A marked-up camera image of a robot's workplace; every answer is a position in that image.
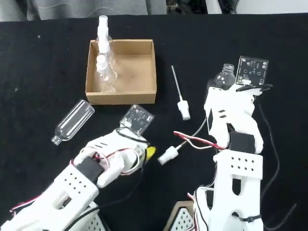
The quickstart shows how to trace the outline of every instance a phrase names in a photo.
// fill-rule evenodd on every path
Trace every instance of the black wire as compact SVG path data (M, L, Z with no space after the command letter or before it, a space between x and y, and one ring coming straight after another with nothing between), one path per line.
M89 211L85 212L84 214L82 214L78 218L76 218L69 226L67 226L67 228L64 231L69 231L78 221L80 221L86 215L88 215L88 214L90 214L90 213L92 213L92 212L94 212L94 211L96 211L98 209L109 207L109 206L121 203L121 202L129 199L133 195L135 190L138 188L138 186L140 185L140 182L141 182L141 179L142 179L142 175L143 175L144 166L145 166L145 162L146 162L146 158L147 158L147 151L145 150L145 152L144 152L144 160L143 160L143 163L142 163L139 179L138 179L136 185L133 187L133 189L126 195L126 197L124 197L122 199L119 199L119 200L115 200L115 201L110 202L108 204L97 206L96 208L93 208L93 209L90 209Z
M122 132L120 132L120 130L125 129L125 128L126 128L126 127L116 128L115 131L116 131L117 134L119 134L120 136L123 136L123 137L125 137L125 138L127 138L127 139L130 139L130 140L132 140L132 141L137 141L137 142L140 142L140 143L146 143L146 144L148 144L148 145L150 144L147 140L136 139L136 138L134 138L134 137L125 135L125 134L123 134Z
M275 142L274 142L274 138L273 138L273 134L272 134L272 131L271 131L271 128L270 128L270 123L269 121L267 120L262 108L261 108L261 105L259 103L259 101L257 101L257 105L258 105L258 108L260 110L260 113L261 113L261 116L265 122L265 124L267 125L268 127L268 130L269 130L269 136L270 136L270 142L271 142L271 145L272 145L272 148L273 148L273 151L274 151L274 155L276 157L276 160L277 160L277 168L276 168L276 171L274 173L274 175L272 176L272 178L269 180L269 182L265 185L263 191L261 192L261 201L260 203L262 203L262 200L264 198L264 195L265 193L267 192L267 190L269 189L269 187L271 186L271 184L274 182L274 180L276 179L278 173L279 173L279 170L280 170L280 160L279 160L279 156L278 156L278 153L277 153L277 149L276 149L276 146L275 146ZM294 204L291 209L289 210L289 212L285 215L285 217L282 219L282 221L274 226L274 227L267 227L265 224L264 225L264 228L268 231L274 231L274 230L277 230L279 229L286 221L287 219L289 218L289 216L293 213L294 209L296 208L297 204Z
M209 183L208 185L200 185L199 187L210 187L210 186L212 186L214 181L215 181L215 178L216 178L216 173L217 173L217 163L215 163L215 174L214 174L214 177L213 177L211 183ZM199 207L199 203L198 203L198 200L197 200L197 195L196 195L196 203L197 203L198 209L200 211L201 219L204 222L204 224L206 225L206 228L207 228L206 231L208 231L208 225L207 225L207 222L205 221L205 219L204 219L204 217L202 215L201 209Z
M200 209L200 206L199 206L199 203L198 203L197 195L196 195L196 203L197 203L197 206L198 206L198 210L199 210L199 212L200 212L201 219L202 219L202 221L204 222L204 224L205 224L205 226L206 226L206 231L208 231L208 225L207 225L207 222L205 221L205 219L204 219L204 217L203 217L203 215L202 215L202 212L201 212L201 209Z

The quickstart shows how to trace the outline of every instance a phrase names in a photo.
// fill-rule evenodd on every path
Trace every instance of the open cardboard box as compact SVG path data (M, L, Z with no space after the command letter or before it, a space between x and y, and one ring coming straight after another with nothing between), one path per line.
M113 40L118 78L116 92L97 92L98 44L91 40L86 78L86 96L91 104L155 103L157 91L153 40Z

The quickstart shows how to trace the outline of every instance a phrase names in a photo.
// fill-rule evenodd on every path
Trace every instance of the plastic bottle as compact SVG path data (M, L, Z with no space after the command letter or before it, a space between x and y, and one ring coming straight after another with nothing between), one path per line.
M80 100L56 126L55 135L51 141L59 145L62 141L73 138L94 112L94 108L87 101Z
M96 79L101 92L115 92L115 73L103 54L96 58Z
M99 80L98 85L104 86L104 88L101 88L100 90L101 92L106 92L106 91L115 92L116 90L115 89L115 81L117 79L116 60L115 60L115 55L110 47L111 38L109 37L108 31L109 31L108 17L100 16L99 26L97 29L99 54L97 57L96 75L98 77L97 80ZM105 60L103 60L102 58L103 56L106 59L107 67L104 67Z
M215 77L214 83L216 87L228 90L235 83L235 80L234 66L232 64L224 64L222 71Z

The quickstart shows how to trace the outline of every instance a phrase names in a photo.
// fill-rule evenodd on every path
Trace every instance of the red wire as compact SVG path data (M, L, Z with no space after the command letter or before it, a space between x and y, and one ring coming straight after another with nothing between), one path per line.
M185 137L185 138L187 138L187 139L196 140L196 141L200 141L200 142L202 142L202 143L206 143L206 144L208 144L208 145L210 145L210 146L212 146L212 147L215 147L215 148L217 148L217 149L221 149L221 150L225 149L225 148L223 148L223 147L218 146L216 143L212 143L212 142L210 142L210 141L207 141L207 140L204 140L204 139L201 139L201 138L198 138L198 137L187 136L187 135L185 135L185 134L177 133L176 131L174 131L173 133L174 133L175 135L179 136L179 137L182 138L182 139L183 139L183 137Z

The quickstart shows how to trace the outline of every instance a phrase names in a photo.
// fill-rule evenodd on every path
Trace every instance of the black tabletop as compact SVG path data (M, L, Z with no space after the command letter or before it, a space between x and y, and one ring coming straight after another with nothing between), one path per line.
M129 109L95 106L95 114L72 140L59 146L51 142L57 123L85 99L89 41L96 38L97 23L95 18L0 23L0 223L10 217L12 206L40 194L88 141L116 128ZM274 85L259 97L281 160L280 173L262 203L263 221L274 225L297 203L281 230L304 229L307 24L307 14L110 17L114 39L154 40L158 84L156 103L144 105L156 116L144 136L157 153L132 197L100 211L113 231L162 230L173 205L211 181L214 150L186 146L164 166L156 158L180 143L172 131L191 134L199 127L205 117L207 81L224 63L236 66L240 55L268 59L266 82ZM189 121L182 121L177 108L171 65L189 102ZM258 110L254 118L265 143L264 186L277 163ZM206 128L200 136L207 137ZM104 204L124 197L138 177L120 177L95 201Z

